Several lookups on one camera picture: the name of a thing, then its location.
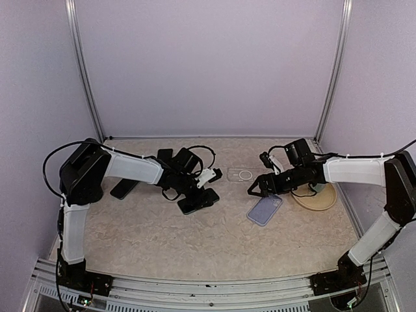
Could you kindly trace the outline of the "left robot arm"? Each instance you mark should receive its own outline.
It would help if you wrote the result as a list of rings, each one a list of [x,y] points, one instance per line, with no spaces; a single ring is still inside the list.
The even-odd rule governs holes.
[[[133,155],[99,144],[89,138],[61,166],[60,193],[62,224],[61,255],[69,264],[64,275],[77,289],[91,282],[89,271],[79,263],[85,260],[84,234],[86,215],[92,203],[103,197],[101,184],[106,177],[155,185],[163,191],[173,189],[182,213],[187,215],[219,200],[218,194],[205,184],[222,177],[213,166],[203,161],[191,148],[160,149],[156,156]]]

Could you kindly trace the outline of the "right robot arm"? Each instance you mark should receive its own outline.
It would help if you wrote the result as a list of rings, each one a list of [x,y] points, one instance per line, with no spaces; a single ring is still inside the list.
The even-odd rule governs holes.
[[[249,187],[249,195],[266,198],[271,194],[290,193],[302,185],[326,183],[385,188],[383,213],[346,253],[345,264],[332,275],[334,285],[345,289],[357,279],[356,267],[363,266],[402,228],[415,221],[415,163],[412,156],[406,148],[379,155],[316,154],[303,138],[282,148],[292,167],[281,171],[272,160],[271,152],[263,152],[259,158],[272,172],[259,175]]]

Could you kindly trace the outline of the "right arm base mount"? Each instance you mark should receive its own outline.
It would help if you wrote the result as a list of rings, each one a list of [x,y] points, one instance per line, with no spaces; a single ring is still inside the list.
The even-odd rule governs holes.
[[[337,269],[319,272],[309,277],[315,296],[335,293],[366,284],[363,265],[356,265],[346,252],[337,262]]]

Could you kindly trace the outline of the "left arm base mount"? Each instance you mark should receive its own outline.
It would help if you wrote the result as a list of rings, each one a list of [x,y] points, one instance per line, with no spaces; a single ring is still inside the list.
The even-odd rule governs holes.
[[[86,260],[70,265],[58,248],[57,281],[58,285],[69,289],[89,293],[90,295],[109,296],[114,278],[108,274],[87,271]]]

